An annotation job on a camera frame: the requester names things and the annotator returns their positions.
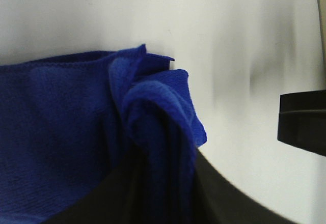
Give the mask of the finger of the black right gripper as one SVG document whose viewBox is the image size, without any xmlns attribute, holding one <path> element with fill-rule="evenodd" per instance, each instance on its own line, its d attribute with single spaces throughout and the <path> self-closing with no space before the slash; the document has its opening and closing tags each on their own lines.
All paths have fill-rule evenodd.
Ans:
<svg viewBox="0 0 326 224">
<path fill-rule="evenodd" d="M 325 90 L 280 96 L 277 139 L 325 156 Z"/>
</svg>

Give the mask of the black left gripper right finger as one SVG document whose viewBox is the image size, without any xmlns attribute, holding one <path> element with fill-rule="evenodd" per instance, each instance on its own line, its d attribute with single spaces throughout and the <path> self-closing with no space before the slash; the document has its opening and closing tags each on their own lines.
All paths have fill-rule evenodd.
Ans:
<svg viewBox="0 0 326 224">
<path fill-rule="evenodd" d="M 232 185 L 196 150 L 193 223 L 294 223 Z"/>
</svg>

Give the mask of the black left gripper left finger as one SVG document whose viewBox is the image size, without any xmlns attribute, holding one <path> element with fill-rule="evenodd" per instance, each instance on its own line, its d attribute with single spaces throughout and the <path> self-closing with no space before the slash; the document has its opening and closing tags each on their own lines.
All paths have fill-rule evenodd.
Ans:
<svg viewBox="0 0 326 224">
<path fill-rule="evenodd" d="M 133 147 L 89 194 L 43 223 L 142 223 L 143 155 Z"/>
</svg>

